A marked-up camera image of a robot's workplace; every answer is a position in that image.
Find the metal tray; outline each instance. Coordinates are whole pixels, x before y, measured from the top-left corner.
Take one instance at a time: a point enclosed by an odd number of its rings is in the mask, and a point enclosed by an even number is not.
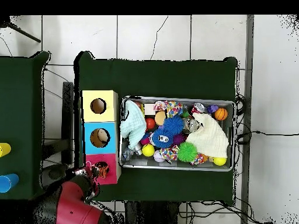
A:
[[[178,98],[157,98],[157,97],[142,97],[142,96],[126,96],[121,100],[120,114],[125,113],[125,103],[127,100],[136,100],[140,103],[155,103],[157,100],[168,100],[181,102],[188,107],[191,107],[193,103],[200,102],[205,107],[215,104],[219,107],[223,107],[228,111],[228,116],[224,121],[219,121],[221,128],[228,138],[229,145],[227,147],[227,162],[223,166],[217,166],[213,162],[206,161],[202,164],[191,166],[187,162],[181,162],[180,160],[172,161],[172,164],[168,162],[156,162],[154,157],[145,157],[144,155],[133,155],[131,160],[123,162],[121,160],[121,154],[123,150],[128,146],[128,140],[124,139],[120,135],[119,146],[119,163],[123,167],[142,168],[142,169],[173,169],[173,170],[196,170],[196,171],[214,171],[214,172],[228,172],[234,167],[235,157],[235,134],[237,125],[237,107],[233,101],[225,100],[200,100],[200,99],[178,99]]]

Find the blue cup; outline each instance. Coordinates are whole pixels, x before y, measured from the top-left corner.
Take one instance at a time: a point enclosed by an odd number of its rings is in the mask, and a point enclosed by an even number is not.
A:
[[[7,193],[19,182],[19,176],[15,173],[0,176],[0,193]]]

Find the white ball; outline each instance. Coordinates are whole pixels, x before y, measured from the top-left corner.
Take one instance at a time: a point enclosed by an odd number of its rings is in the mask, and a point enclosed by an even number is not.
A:
[[[163,162],[165,159],[162,157],[160,152],[158,150],[156,150],[155,153],[154,153],[154,160],[156,162]]]

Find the yellow cup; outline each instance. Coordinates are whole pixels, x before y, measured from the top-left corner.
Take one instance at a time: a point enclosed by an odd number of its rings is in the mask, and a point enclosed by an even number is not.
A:
[[[6,142],[0,142],[0,157],[7,155],[12,150],[11,146]]]

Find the green table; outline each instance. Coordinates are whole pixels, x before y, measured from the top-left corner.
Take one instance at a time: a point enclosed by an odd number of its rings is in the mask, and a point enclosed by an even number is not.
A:
[[[0,199],[30,199],[40,191],[41,75],[48,58],[47,52],[30,58],[0,57],[0,142],[12,147],[0,157],[0,175],[16,173],[20,178]]]
[[[126,61],[93,59],[81,52],[74,62],[75,104],[80,90],[114,90],[127,95],[235,101],[237,61]],[[78,122],[80,161],[82,133]],[[115,185],[101,186],[99,201],[224,200],[232,205],[233,170],[229,172],[122,168]]]

